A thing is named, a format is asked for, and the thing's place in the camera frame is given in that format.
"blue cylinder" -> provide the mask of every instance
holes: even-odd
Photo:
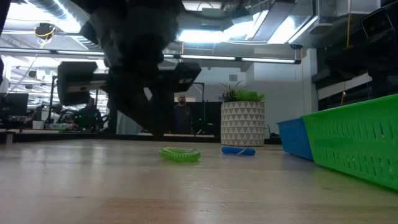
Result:
[[[232,154],[237,156],[254,156],[256,150],[248,147],[223,146],[221,147],[221,152],[224,154]]]

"table surface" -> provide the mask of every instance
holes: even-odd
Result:
[[[194,164],[159,157],[196,148]],[[398,223],[398,194],[284,154],[219,144],[76,140],[0,146],[1,224]]]

